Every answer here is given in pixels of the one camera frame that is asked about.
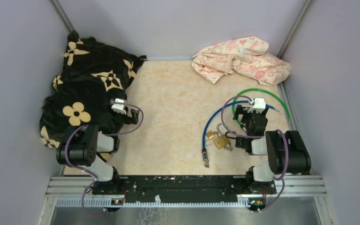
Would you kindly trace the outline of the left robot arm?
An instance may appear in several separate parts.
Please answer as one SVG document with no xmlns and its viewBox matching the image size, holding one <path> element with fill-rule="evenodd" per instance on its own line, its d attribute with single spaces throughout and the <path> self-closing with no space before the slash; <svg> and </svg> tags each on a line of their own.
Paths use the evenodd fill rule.
<svg viewBox="0 0 360 225">
<path fill-rule="evenodd" d="M 130 115 L 105 112 L 89 125 L 71 125 L 59 144 L 57 162 L 92 176 L 94 181 L 86 190 L 93 194 L 116 194 L 124 190 L 124 182 L 117 169 L 108 165 L 102 154 L 118 151 L 123 125 L 135 124 L 140 127 L 144 119 L 143 111 L 130 109 L 130 112 Z"/>
</svg>

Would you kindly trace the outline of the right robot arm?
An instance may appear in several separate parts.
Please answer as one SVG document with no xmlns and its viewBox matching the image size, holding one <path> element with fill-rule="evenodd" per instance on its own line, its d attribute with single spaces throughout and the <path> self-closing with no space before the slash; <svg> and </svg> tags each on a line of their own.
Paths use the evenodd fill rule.
<svg viewBox="0 0 360 225">
<path fill-rule="evenodd" d="M 233 119 L 240 120 L 246 137 L 237 136 L 235 146 L 252 156 L 266 156 L 263 163 L 252 166 L 246 172 L 245 187 L 250 193 L 273 188 L 272 181 L 283 178 L 286 173 L 303 174 L 311 169 L 307 148 L 296 130 L 284 133 L 267 131 L 269 108 L 237 105 Z"/>
</svg>

